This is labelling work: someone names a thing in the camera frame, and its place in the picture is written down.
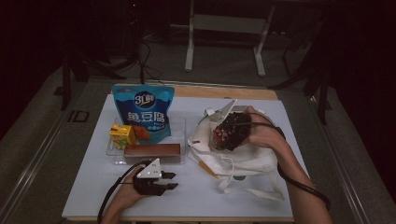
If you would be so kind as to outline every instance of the dark background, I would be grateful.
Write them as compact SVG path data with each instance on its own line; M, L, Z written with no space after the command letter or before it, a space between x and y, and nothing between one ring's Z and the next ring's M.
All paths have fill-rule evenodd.
M1 130L0 137L18 118L40 89L44 80L62 64L63 51L59 34L77 40L78 46L97 60L106 61L108 54L125 54L114 41L125 25L120 12L121 1L8 1L2 4L0 37ZM206 10L213 1L196 1L197 9ZM245 11L227 1L224 14L258 15L260 11ZM188 24L188 1L146 1L145 25L167 35L167 24ZM396 160L394 136L394 91L396 7L390 1L359 1L348 10L333 12L335 32L329 38L335 46L323 52L333 56L331 85L356 126L364 145L387 185L396 198ZM293 8L276 11L271 29L287 32ZM59 29L60 23L68 23ZM99 27L105 30L100 35Z

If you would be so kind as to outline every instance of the blue snack bag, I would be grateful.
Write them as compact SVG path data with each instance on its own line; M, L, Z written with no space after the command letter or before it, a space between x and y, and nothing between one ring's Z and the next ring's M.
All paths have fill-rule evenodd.
M171 135L167 112L173 87L115 85L111 90L123 124L132 125L140 144L157 144Z

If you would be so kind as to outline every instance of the gray floor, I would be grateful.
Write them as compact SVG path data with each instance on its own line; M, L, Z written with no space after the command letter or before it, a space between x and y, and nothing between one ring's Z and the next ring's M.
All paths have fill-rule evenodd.
M162 81L221 84L263 89L288 78L285 65L281 60L283 49L288 44L287 38L279 35L270 35L268 37L262 53L267 76L258 77L250 39L239 41L239 43L230 41L213 43L207 38L200 38L202 35L205 35L205 33L198 34L193 70L189 73L184 71L187 52L187 32L185 30L175 30L171 41L168 43L158 41L159 37L156 35L146 37L146 42L150 46L146 77L152 79L153 82L159 79ZM142 46L141 51L142 57L148 54L148 49L145 46ZM288 53L288 62L291 70L299 64L304 53L304 49ZM113 58L113 62L119 61L120 59ZM128 77L125 82L137 83L139 71L139 67L134 65L127 70L118 71L118 73ZM73 82L73 101L69 106L69 110L76 107L82 110L100 112L99 105L103 99L96 98L95 92L86 92L86 90L90 90L86 86L95 87L96 91L108 92L108 86L119 82L97 74L95 71L91 71L91 74L92 77L88 83ZM301 95L304 83L305 80L302 80L287 87L285 91L290 96L293 94ZM42 167L42 163L37 165L37 169L40 167L42 169L32 175L35 178L27 180L28 184L23 188L29 189L26 194L21 192L19 194L20 197L14 197L7 203L14 203L15 205L15 209L10 214L9 223L70 222L62 219L61 213L70 185L73 184L72 182L67 182L66 179L73 178L57 176L57 174L62 173L62 171L57 170L57 167L58 165L59 167L64 167L59 162L66 162L70 158L80 162L79 160L81 160L85 152L84 149L90 139L89 132L84 132L84 128L91 130L94 128L95 121L92 120L88 127L81 127L81 133L76 135L77 139L73 143L57 142L57 146L72 147L73 150L71 151L74 152L72 155L67 153L68 148L51 147L53 142L59 141L60 138L57 136L70 134L68 130L74 130L75 126L79 125L77 123L64 122L66 115L70 111L60 111L62 98L53 95L56 87L61 85L62 72L60 69L43 84L41 90L0 143L0 202L2 206L6 204L8 195L18 186L18 180L23 175L26 167L33 166L30 163L32 158L41 156L43 157L43 163L45 162ZM89 101L94 101L93 103L96 104L81 104ZM355 199L355 201L351 202L351 206L358 207L359 213L354 215L355 217L362 217L361 220L351 221L350 217L346 215L345 220L338 218L336 223L394 223L394 220L396 220L395 204L386 192L359 135L347 116L345 109L337 99L336 91L332 88L329 89L328 101L329 107L326 111L328 124L323 126L323 130L328 134L331 140L330 144L337 149L335 157L343 162L342 167L338 167L338 170L344 173L341 174L342 176L347 176L347 183L353 185L346 185L344 190L354 189L354 192L356 192L356 195L352 192L352 199ZM98 105L99 107L88 107L91 105ZM37 151L43 148L47 150L47 154L36 155ZM51 157L53 158L54 153L56 154L56 160L45 160L48 154L52 155ZM71 173L76 173L78 167L71 166L70 169L74 169ZM62 194L59 196L61 199L56 203L48 199L48 202L52 204L50 205L50 211L46 213L45 217L35 213L40 208L48 207L46 199L39 198L41 195L40 190L43 191L42 195L48 195L48 191L53 194Z

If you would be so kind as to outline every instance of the clear plastic container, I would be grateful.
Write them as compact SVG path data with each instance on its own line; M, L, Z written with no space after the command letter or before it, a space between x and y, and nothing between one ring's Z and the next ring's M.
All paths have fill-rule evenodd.
M115 123L120 123L120 118L115 118ZM113 163L117 165L134 164L143 160L161 159L161 163L184 163L187 155L186 141L186 119L185 118L169 118L171 135L165 137L158 144L180 144L180 155L164 156L164 157L133 157L124 156L124 150L114 146L113 141L109 137L106 154L113 158Z

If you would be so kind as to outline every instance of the white table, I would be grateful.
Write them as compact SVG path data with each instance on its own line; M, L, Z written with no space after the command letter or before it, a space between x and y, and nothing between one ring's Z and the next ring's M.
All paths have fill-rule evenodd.
M169 116L186 118L187 136L192 134L208 107L221 108L230 100L216 98L175 97ZM282 128L301 165L304 161L297 146L286 110L280 101L238 100L237 105L253 105L265 110L274 123ZM63 217L70 220L96 220L107 190L128 168L115 165L106 155L108 130L118 115L113 96L106 98L91 142L79 168L73 188L64 207ZM217 189L219 180L186 158L183 164L162 165L165 172L177 176L172 182L179 185L161 197L153 196L124 211L123 219L135 221L293 221L286 183L279 178L285 201L257 198L246 193L223 194ZM251 177L248 184L269 186L266 176Z

